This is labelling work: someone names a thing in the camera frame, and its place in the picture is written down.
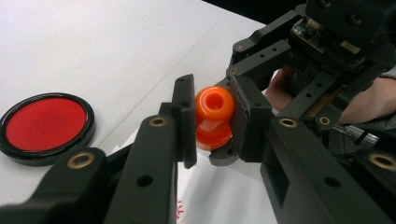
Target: orange plastic part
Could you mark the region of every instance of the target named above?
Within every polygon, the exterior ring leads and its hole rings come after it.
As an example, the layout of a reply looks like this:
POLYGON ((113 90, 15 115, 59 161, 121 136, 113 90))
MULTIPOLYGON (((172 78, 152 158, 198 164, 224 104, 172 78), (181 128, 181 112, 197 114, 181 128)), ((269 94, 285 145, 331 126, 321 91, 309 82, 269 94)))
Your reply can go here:
POLYGON ((222 87, 206 87, 198 93, 195 98, 198 148, 211 151, 230 140, 233 109, 233 97, 222 87))

